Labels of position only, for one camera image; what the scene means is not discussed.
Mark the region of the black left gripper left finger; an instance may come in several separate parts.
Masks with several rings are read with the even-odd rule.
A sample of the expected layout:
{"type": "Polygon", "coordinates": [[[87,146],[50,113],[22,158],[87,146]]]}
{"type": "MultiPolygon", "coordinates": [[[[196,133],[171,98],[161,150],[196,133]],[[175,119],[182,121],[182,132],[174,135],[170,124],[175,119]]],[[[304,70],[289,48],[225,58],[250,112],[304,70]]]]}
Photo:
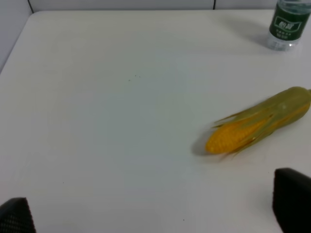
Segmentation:
{"type": "Polygon", "coordinates": [[[36,233],[26,198],[12,198],[0,206],[0,233],[36,233]]]}

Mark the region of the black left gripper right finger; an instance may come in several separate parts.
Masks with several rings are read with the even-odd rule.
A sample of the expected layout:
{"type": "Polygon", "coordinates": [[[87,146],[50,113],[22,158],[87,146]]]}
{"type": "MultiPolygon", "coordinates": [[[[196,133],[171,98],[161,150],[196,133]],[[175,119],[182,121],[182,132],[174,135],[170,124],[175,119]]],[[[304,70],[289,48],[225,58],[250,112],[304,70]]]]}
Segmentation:
{"type": "Polygon", "coordinates": [[[311,178],[292,168],[276,169],[272,209],[284,233],[309,233],[311,178]]]}

